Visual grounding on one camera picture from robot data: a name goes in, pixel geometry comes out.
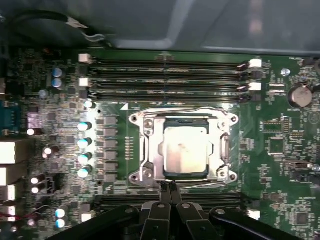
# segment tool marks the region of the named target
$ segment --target integrated circuit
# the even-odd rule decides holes
[[[300,212],[296,214],[296,224],[305,225],[309,222],[309,215],[306,212]]]

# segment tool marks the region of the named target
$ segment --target white connector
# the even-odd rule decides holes
[[[261,218],[261,212],[259,210],[249,208],[247,210],[247,216],[254,220],[259,220]]]
[[[261,59],[251,59],[249,62],[249,68],[262,68],[262,60]]]
[[[79,54],[79,63],[83,64],[92,64],[92,57],[88,53],[81,53]]]
[[[89,78],[80,77],[79,78],[79,87],[89,87]]]
[[[260,82],[249,83],[249,91],[261,91],[262,84]]]

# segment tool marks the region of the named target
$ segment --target metal plate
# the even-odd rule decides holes
[[[0,13],[6,18],[23,9],[72,16],[106,34],[120,49],[281,55],[320,53],[320,26],[315,24],[320,9],[318,0],[0,2]],[[89,44],[78,30],[53,20],[33,20],[19,27],[21,33],[41,46]],[[24,44],[21,39],[14,39],[14,42],[19,46]]]
[[[230,127],[239,121],[235,114],[213,107],[148,108],[130,115],[129,121],[140,133],[140,167],[129,176],[131,183],[152,188],[173,179],[186,183],[184,187],[220,187],[237,179],[229,170]],[[166,173],[175,175],[168,178]]]

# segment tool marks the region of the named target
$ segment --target black cable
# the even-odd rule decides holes
[[[55,20],[55,21],[63,22],[73,28],[80,30],[89,42],[97,42],[97,43],[101,42],[103,46],[106,45],[103,42],[105,39],[105,36],[100,34],[98,31],[96,31],[94,27],[88,26],[86,24],[82,24],[78,20],[58,12],[45,11],[45,10],[23,11],[11,17],[9,20],[7,20],[5,22],[5,28],[8,29],[9,32],[10,31],[15,32],[19,24],[26,21],[30,21],[30,20]]]

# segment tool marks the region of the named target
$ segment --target motherboard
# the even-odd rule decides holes
[[[204,211],[320,235],[319,59],[102,48],[10,57],[2,236],[44,240],[119,205],[141,208],[161,181]]]

